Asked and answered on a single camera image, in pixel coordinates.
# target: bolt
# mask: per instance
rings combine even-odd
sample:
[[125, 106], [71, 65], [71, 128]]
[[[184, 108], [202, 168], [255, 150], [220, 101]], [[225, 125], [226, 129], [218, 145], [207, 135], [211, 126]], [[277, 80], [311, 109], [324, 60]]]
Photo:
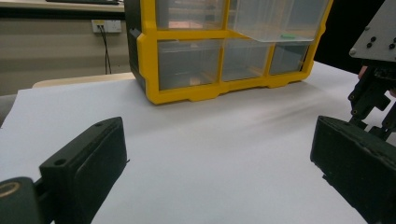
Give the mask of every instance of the bolt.
[[356, 49], [351, 49], [349, 51], [349, 55], [355, 55], [356, 54]]

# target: plastic drawer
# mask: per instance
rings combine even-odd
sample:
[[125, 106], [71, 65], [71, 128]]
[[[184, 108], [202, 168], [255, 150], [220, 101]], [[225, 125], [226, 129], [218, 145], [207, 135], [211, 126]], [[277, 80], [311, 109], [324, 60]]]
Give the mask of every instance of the plastic drawer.
[[232, 81], [262, 77], [269, 46], [251, 39], [227, 39], [224, 44], [221, 79]]
[[329, 0], [231, 0], [229, 28], [263, 42], [314, 40]]
[[158, 29], [220, 29], [223, 0], [156, 0]]
[[271, 61], [270, 75], [299, 72], [304, 64], [308, 48], [307, 42], [277, 44]]
[[160, 41], [160, 90], [213, 83], [218, 75], [220, 40]]

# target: wall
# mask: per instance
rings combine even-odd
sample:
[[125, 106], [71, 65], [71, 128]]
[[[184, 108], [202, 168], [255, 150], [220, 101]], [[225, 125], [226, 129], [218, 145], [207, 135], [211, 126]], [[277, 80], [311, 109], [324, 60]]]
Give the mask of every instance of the wall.
[[[112, 73], [130, 72], [125, 22], [106, 34]], [[105, 45], [91, 21], [0, 19], [0, 95], [42, 80], [103, 75]]]

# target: yellow plastic frame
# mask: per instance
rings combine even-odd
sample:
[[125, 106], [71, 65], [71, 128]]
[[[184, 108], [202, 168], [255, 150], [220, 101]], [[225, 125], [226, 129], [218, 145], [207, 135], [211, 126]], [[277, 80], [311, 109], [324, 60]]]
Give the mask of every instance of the yellow plastic frame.
[[323, 19], [318, 28], [318, 34], [315, 40], [309, 45], [306, 53], [304, 64], [301, 71], [282, 74], [281, 76], [269, 75], [269, 63], [272, 61], [275, 47], [270, 47], [267, 59], [267, 65], [264, 74], [261, 77], [241, 79], [234, 81], [222, 81], [220, 74], [222, 69], [222, 60], [219, 60], [219, 73], [217, 80], [212, 84], [190, 86], [172, 90], [160, 91], [159, 74], [158, 74], [158, 41], [159, 40], [199, 40], [199, 39], [225, 39], [245, 36], [227, 30], [228, 8], [230, 0], [225, 0], [225, 13], [221, 30], [157, 30], [155, 0], [140, 0], [142, 35], [137, 38], [137, 51], [139, 58], [139, 72], [146, 80], [146, 95], [154, 104], [163, 104], [180, 100], [201, 101], [216, 98], [222, 93], [228, 91], [238, 91], [255, 87], [276, 88], [286, 86], [295, 81], [307, 78], [314, 65], [314, 56], [318, 48], [320, 37], [325, 31], [325, 22], [329, 15], [332, 0], [327, 5]]

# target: screw hole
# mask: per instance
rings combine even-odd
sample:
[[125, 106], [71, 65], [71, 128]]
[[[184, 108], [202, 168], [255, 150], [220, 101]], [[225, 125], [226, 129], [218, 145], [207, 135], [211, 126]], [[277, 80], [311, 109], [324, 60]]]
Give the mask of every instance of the screw hole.
[[65, 159], [60, 159], [60, 160], [57, 160], [54, 164], [55, 165], [63, 165], [65, 162], [66, 162]]

